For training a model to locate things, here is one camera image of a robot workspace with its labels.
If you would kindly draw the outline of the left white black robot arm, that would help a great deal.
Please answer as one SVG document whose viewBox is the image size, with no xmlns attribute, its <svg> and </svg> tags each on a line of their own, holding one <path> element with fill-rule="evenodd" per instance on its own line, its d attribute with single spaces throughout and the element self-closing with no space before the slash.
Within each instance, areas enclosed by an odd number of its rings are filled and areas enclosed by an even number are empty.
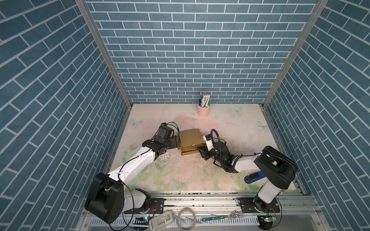
<svg viewBox="0 0 370 231">
<path fill-rule="evenodd" d="M 148 165 L 169 149 L 180 146 L 174 125 L 161 123 L 152 139 L 142 143 L 139 151 L 117 169 L 98 173 L 92 180 L 84 208 L 107 224 L 122 212 L 148 212 L 151 195 L 141 189 L 131 190 L 129 183 Z"/>
</svg>

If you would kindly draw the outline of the aluminium frame rail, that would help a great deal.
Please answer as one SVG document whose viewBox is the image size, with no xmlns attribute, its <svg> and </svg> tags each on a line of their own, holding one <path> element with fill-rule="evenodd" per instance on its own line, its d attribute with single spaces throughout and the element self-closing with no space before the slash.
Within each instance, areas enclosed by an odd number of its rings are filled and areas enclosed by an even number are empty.
<svg viewBox="0 0 370 231">
<path fill-rule="evenodd" d="M 239 203 L 241 198 L 254 199 L 256 192 L 242 191 L 151 191 L 153 200 L 162 198 L 164 201 L 156 207 L 157 214 L 172 210 L 175 214 L 181 209 L 191 208 L 197 215 L 229 214 L 233 210 L 243 211 L 246 215 L 260 216 L 255 208 L 247 208 Z M 282 217 L 279 229 L 303 231 L 306 225 L 295 223 L 294 218 L 308 220 L 316 231 L 328 231 L 330 228 L 316 200 L 312 195 L 304 195 L 299 190 L 284 190 L 276 198 L 270 214 Z"/>
</svg>

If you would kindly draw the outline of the brown cardboard paper box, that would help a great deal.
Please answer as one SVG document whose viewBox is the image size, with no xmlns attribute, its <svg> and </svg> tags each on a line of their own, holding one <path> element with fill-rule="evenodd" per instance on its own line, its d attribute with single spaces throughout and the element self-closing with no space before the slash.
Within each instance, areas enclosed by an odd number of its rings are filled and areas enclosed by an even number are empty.
<svg viewBox="0 0 370 231">
<path fill-rule="evenodd" d="M 198 147 L 205 144 L 205 140 L 199 129 L 180 131 L 179 140 L 179 150 L 182 156 L 199 153 Z"/>
</svg>

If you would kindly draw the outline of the green handled tool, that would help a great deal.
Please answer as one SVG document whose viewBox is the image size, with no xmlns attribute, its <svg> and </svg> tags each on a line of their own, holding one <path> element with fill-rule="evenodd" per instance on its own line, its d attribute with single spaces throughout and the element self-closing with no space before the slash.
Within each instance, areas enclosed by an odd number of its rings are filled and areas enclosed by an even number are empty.
<svg viewBox="0 0 370 231">
<path fill-rule="evenodd" d="M 225 218 L 227 218 L 227 216 L 213 216 L 213 217 L 202 218 L 201 221 L 202 222 L 207 222 L 207 221 L 213 221 L 213 220 L 221 220 L 221 219 L 225 219 Z"/>
</svg>

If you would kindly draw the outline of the white plastic device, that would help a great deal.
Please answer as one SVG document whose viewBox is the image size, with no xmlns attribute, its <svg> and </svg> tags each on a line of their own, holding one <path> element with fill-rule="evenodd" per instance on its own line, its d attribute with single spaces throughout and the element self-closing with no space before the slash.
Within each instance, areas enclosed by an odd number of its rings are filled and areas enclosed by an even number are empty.
<svg viewBox="0 0 370 231">
<path fill-rule="evenodd" d="M 157 231 L 162 229 L 166 226 L 173 224 L 175 221 L 175 215 L 173 211 L 168 210 L 163 212 L 162 214 L 152 218 L 149 221 L 149 230 L 150 231 Z"/>
</svg>

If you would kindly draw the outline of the silver fork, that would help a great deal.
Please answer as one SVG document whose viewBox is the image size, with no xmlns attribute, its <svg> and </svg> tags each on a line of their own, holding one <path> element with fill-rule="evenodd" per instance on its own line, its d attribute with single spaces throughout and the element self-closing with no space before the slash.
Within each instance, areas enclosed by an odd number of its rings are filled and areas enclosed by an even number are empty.
<svg viewBox="0 0 370 231">
<path fill-rule="evenodd" d="M 215 215 L 215 214 L 211 214 L 211 218 L 215 218 L 215 219 L 225 219 L 225 218 L 239 219 L 239 218 L 242 218 L 244 216 L 245 215 L 244 215 L 243 212 L 236 211 L 236 210 L 234 210 L 233 212 L 231 212 L 229 215 Z"/>
</svg>

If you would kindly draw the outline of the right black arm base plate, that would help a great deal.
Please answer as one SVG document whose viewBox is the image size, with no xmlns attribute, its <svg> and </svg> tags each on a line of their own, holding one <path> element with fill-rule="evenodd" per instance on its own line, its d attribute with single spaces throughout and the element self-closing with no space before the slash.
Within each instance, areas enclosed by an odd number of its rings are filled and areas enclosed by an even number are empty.
<svg viewBox="0 0 370 231">
<path fill-rule="evenodd" d="M 252 197 L 240 197 L 236 199 L 243 213 L 279 213 L 281 212 L 280 205 L 276 198 L 271 203 L 266 203 L 259 199 L 257 196 Z"/>
</svg>

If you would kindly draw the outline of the floral table mat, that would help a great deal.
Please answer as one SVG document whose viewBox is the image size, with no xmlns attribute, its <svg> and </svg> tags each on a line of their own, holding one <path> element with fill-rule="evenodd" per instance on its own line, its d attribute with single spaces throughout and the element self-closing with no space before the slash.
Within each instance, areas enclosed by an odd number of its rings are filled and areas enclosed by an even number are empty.
<svg viewBox="0 0 370 231">
<path fill-rule="evenodd" d="M 233 155 L 250 155 L 265 146 L 277 146 L 258 104 L 212 104 L 205 118 L 197 111 L 196 104 L 134 104 L 110 170 L 134 156 L 164 122 L 176 123 L 181 131 L 199 129 L 203 135 L 215 129 Z M 259 191 L 266 181 L 247 184 L 244 179 L 249 174 L 226 173 L 212 159 L 204 160 L 200 154 L 184 156 L 180 150 L 171 149 L 144 168 L 129 187 L 161 192 Z"/>
</svg>

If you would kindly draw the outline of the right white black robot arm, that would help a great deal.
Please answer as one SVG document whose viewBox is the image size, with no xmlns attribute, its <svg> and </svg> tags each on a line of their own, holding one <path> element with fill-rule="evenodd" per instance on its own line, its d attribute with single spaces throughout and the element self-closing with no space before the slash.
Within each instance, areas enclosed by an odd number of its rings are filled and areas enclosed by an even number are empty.
<svg viewBox="0 0 370 231">
<path fill-rule="evenodd" d="M 240 173 L 259 170 L 267 178 L 253 202 L 259 212 L 267 212 L 273 200 L 282 191 L 288 189 L 298 171 L 297 164 L 271 146 L 265 146 L 260 153 L 250 155 L 232 155 L 219 138 L 216 130 L 204 136 L 205 143 L 197 148 L 204 160 L 212 158 L 214 164 L 227 173 Z"/>
</svg>

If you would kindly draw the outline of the blue black stapler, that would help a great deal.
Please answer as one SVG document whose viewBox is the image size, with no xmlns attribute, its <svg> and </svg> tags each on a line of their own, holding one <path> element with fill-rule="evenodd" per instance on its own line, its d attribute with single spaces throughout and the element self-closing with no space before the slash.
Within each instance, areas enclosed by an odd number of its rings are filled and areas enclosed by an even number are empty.
<svg viewBox="0 0 370 231">
<path fill-rule="evenodd" d="M 259 171 L 259 172 L 256 172 L 256 173 L 253 173 L 253 174 L 250 174 L 250 175 L 246 176 L 244 178 L 244 181 L 247 184 L 251 184 L 251 183 L 256 182 L 258 180 L 261 180 L 265 177 L 266 177 L 265 174 L 262 171 Z"/>
</svg>

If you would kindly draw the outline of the pink pen holder cup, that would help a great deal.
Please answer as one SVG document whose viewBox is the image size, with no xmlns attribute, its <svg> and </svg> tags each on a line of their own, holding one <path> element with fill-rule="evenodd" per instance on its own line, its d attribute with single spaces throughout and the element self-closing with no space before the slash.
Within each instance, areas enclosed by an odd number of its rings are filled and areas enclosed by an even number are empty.
<svg viewBox="0 0 370 231">
<path fill-rule="evenodd" d="M 197 114 L 199 117 L 206 118 L 209 115 L 210 107 L 197 107 Z"/>
</svg>

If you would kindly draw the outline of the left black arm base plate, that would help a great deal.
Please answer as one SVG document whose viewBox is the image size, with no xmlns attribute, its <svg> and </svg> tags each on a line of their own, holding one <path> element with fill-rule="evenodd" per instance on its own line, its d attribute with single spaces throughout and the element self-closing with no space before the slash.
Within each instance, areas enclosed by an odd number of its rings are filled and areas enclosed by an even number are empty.
<svg viewBox="0 0 370 231">
<path fill-rule="evenodd" d="M 124 214 L 152 214 L 159 215 L 164 210 L 164 198 L 151 198 L 150 201 L 146 200 L 140 208 L 131 210 L 123 210 Z"/>
</svg>

